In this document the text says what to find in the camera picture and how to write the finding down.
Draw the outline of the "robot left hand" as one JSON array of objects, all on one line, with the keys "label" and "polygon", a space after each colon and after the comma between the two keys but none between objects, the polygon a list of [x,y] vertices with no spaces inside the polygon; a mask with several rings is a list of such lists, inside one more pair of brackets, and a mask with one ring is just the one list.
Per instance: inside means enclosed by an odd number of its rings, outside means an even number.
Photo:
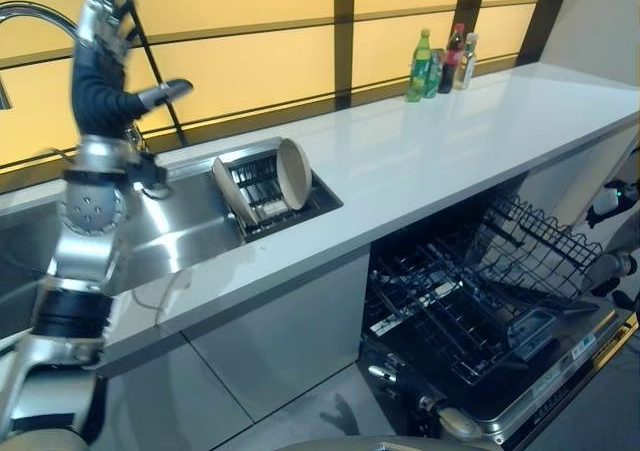
[{"label": "robot left hand", "polygon": [[126,20],[133,0],[85,0],[75,30],[71,107],[82,135],[122,139],[136,120],[194,89],[176,78],[146,89],[125,89],[125,65],[139,27]]}]

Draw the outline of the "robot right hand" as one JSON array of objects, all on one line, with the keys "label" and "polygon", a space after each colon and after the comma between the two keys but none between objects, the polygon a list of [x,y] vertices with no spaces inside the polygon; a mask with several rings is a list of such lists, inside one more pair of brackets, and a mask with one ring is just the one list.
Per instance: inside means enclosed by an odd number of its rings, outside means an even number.
[{"label": "robot right hand", "polygon": [[402,405],[407,414],[407,431],[410,436],[436,439],[443,437],[444,425],[441,423],[440,413],[448,402],[445,398],[436,398],[421,375],[409,367],[389,371],[370,365],[367,371]]}]

